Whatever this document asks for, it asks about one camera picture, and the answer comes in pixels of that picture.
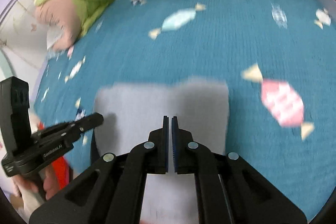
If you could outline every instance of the white wall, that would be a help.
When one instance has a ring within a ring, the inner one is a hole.
[[[34,0],[18,0],[0,25],[0,42],[15,76],[28,82],[30,96],[46,56],[47,26],[33,17]]]

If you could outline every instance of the human hand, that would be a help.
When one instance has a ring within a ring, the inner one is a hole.
[[[44,191],[46,192],[45,198],[46,200],[49,200],[59,191],[59,184],[52,165],[48,165],[46,168],[44,168],[43,172],[45,175],[43,181],[43,188]],[[15,175],[12,177],[12,179],[16,185],[19,185],[28,191],[32,191],[33,193],[39,192],[39,189],[35,185],[35,183],[33,183],[28,179],[25,179],[21,175]]]

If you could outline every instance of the pink pillow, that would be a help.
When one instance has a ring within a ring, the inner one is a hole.
[[[80,31],[81,22],[72,0],[49,0],[35,10],[35,18],[42,24],[57,25],[63,35],[53,45],[53,50],[65,50],[71,47]]]

